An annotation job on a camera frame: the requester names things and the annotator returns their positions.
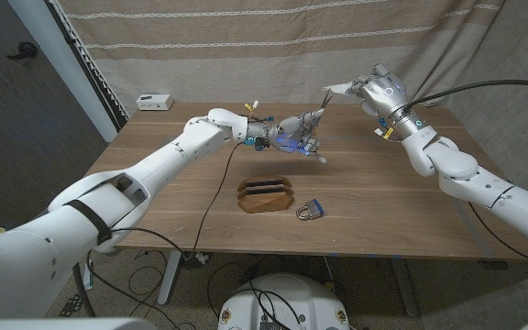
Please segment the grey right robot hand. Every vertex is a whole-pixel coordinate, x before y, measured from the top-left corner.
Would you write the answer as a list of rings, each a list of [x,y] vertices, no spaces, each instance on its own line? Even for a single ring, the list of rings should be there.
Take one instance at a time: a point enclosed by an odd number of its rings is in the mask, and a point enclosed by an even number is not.
[[[426,127],[426,123],[409,106],[404,83],[382,64],[376,64],[370,75],[359,75],[350,91],[362,99],[368,112],[392,122],[393,130],[406,139]]]

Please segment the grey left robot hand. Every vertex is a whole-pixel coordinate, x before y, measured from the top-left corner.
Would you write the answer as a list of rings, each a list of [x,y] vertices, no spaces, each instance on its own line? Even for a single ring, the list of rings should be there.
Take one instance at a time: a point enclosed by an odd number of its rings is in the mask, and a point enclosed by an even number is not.
[[[324,109],[303,112],[299,116],[291,116],[282,120],[270,133],[269,142],[272,147],[288,152],[298,152],[312,156],[323,164],[327,159],[318,153],[321,142],[315,136],[315,130],[320,122]]]

